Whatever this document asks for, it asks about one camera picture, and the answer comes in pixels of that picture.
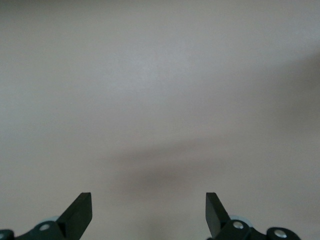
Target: black plastic part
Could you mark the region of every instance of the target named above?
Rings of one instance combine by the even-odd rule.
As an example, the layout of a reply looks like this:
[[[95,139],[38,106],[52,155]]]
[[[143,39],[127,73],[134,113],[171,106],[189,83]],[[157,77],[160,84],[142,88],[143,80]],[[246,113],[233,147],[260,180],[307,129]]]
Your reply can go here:
[[[243,225],[242,229],[234,227],[234,222],[240,222]],[[230,220],[221,229],[215,240],[247,240],[251,234],[250,227],[239,220]]]
[[[14,240],[15,239],[14,232],[9,229],[0,230],[0,236],[2,236],[1,240]]]
[[[0,240],[79,240],[91,219],[91,193],[81,193],[57,221],[42,222],[17,237],[12,230],[0,230]]]
[[[285,233],[286,238],[279,237],[275,234],[276,230],[281,230]],[[295,234],[293,231],[283,228],[283,227],[271,227],[266,231],[266,236],[268,240],[300,240],[297,234]]]
[[[81,193],[56,222],[66,239],[79,240],[91,219],[91,193]]]
[[[206,193],[205,219],[212,235],[208,240],[301,240],[297,234],[286,228],[272,227],[264,235],[243,221],[231,220],[214,192]],[[236,228],[234,222],[240,222],[243,228]],[[283,231],[286,237],[277,236],[276,230]]]
[[[214,192],[206,193],[205,220],[213,238],[215,238],[225,224],[230,221],[227,211]]]

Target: metal screw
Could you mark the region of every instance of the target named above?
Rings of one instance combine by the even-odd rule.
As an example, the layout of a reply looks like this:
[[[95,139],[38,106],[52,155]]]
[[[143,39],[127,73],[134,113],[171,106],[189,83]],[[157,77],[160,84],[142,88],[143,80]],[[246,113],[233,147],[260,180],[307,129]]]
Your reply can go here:
[[[247,219],[247,218],[245,218],[243,216],[229,215],[229,217],[230,217],[231,220],[238,220],[238,221],[246,223],[249,226],[249,228],[253,228],[254,227],[252,225],[252,223],[249,221],[249,219]]]
[[[243,225],[241,222],[239,222],[239,221],[235,221],[235,222],[233,223],[233,226],[234,226],[236,229],[243,229],[243,228],[244,228],[244,225]]]
[[[39,230],[40,230],[40,231],[44,231],[44,230],[47,230],[48,228],[50,228],[50,225],[49,225],[49,224],[43,224],[43,225],[39,228]]]
[[[279,238],[282,238],[282,239],[285,239],[287,237],[287,234],[284,231],[280,230],[280,229],[275,230],[274,234],[276,236],[278,236]]]

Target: beige wall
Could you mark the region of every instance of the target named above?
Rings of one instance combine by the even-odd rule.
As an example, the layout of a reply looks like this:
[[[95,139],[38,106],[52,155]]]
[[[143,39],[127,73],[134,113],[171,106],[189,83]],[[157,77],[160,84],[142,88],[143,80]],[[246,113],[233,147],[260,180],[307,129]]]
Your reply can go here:
[[[0,228],[205,240],[205,193],[320,239],[320,1],[0,2]]]

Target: screw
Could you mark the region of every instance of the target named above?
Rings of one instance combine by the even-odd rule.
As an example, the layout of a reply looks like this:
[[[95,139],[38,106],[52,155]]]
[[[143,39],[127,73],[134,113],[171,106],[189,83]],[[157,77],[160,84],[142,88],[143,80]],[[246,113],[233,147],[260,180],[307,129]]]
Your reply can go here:
[[[287,234],[284,231],[280,230],[280,229],[275,230],[274,234],[276,236],[278,236],[279,238],[282,238],[282,239],[285,239],[287,237]]]
[[[50,225],[49,225],[49,224],[43,224],[43,225],[39,228],[39,230],[40,230],[40,231],[44,231],[44,230],[47,230],[48,228],[50,228]]]
[[[243,225],[241,222],[239,222],[239,221],[235,221],[235,222],[233,223],[233,226],[234,226],[236,229],[243,229],[243,228],[244,228],[244,225]]]

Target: white wall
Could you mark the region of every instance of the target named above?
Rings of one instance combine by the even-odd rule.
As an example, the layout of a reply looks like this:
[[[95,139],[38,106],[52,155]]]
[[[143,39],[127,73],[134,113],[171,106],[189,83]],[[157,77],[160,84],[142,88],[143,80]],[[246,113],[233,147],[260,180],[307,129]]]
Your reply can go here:
[[[320,238],[320,1],[0,3],[0,229],[92,192],[89,239]]]

